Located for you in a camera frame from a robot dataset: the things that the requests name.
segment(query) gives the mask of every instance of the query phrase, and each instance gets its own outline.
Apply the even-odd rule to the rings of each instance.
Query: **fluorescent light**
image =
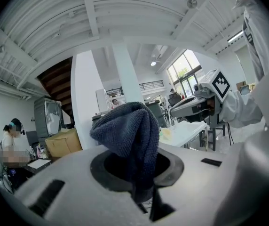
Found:
[[[237,33],[235,36],[233,36],[232,38],[230,38],[228,40],[228,43],[231,43],[232,41],[234,41],[236,38],[238,38],[239,36],[241,36],[243,34],[243,31]]]

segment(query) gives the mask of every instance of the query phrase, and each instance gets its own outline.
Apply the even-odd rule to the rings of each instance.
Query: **person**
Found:
[[[113,99],[113,100],[112,100],[112,103],[114,104],[113,108],[116,108],[116,107],[118,107],[119,105],[125,104],[124,101],[120,101],[120,100],[117,100],[117,99]]]
[[[182,100],[185,98],[185,96],[182,93],[180,93],[180,96],[182,97]]]
[[[245,7],[242,31],[247,42],[258,83],[269,72],[269,12],[259,0],[236,0],[234,8]],[[208,101],[214,107],[214,101]],[[223,101],[219,119],[232,127],[240,128],[258,123],[262,119],[260,108],[253,94],[241,95],[230,91]]]
[[[171,93],[171,95],[172,95],[172,94],[177,94],[177,92],[176,92],[174,89],[171,89],[171,90],[170,90],[170,93]]]
[[[5,125],[3,131],[3,139],[0,143],[1,175],[3,175],[3,170],[6,170],[7,174],[10,175],[8,178],[12,187],[17,189],[27,178],[32,176],[30,172],[22,168],[30,161],[30,153],[15,145],[14,138],[20,137],[22,133],[22,124],[17,118]]]

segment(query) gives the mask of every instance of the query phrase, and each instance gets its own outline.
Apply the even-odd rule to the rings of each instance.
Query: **air conditioner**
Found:
[[[38,138],[50,137],[64,128],[61,103],[48,97],[34,101],[35,127]]]

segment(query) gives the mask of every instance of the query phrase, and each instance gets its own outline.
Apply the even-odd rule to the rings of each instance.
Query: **white lab coat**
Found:
[[[258,83],[269,71],[269,13],[259,0],[237,0],[234,8],[241,6],[245,6],[243,31]],[[230,91],[219,119],[240,128],[260,122],[262,113],[252,93],[242,96]]]

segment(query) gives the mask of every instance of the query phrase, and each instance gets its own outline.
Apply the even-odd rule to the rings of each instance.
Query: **window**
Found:
[[[193,95],[194,85],[205,76],[191,50],[186,50],[167,70],[176,92],[182,93],[185,97]]]
[[[177,84],[175,85],[175,90],[176,90],[176,92],[177,92],[178,94],[180,94],[180,93],[183,94],[182,86],[181,86],[180,83],[177,83]]]
[[[196,79],[195,79],[194,76],[191,76],[190,78],[188,78],[188,82],[190,83],[191,91],[193,93],[193,91],[194,91],[194,85],[197,84],[197,81],[196,81]]]
[[[177,74],[172,66],[168,69],[168,72],[170,74],[170,78],[171,78],[172,82],[175,82],[178,80]]]
[[[181,55],[174,63],[173,67],[178,75],[178,78],[183,77],[191,70],[190,64],[184,55]]]
[[[204,78],[205,76],[205,72],[201,69],[201,70],[198,70],[196,73],[195,73],[195,76],[197,78],[197,81],[201,81],[202,78]]]
[[[192,94],[192,92],[190,90],[190,87],[189,87],[189,84],[188,84],[188,80],[184,80],[182,82],[182,85],[183,85],[183,87],[185,89],[185,92],[186,92],[187,97],[192,96],[193,94]]]
[[[187,49],[184,52],[184,55],[185,55],[186,59],[188,60],[189,64],[191,65],[192,69],[194,69],[200,65],[199,61],[197,60],[197,58],[192,50]]]

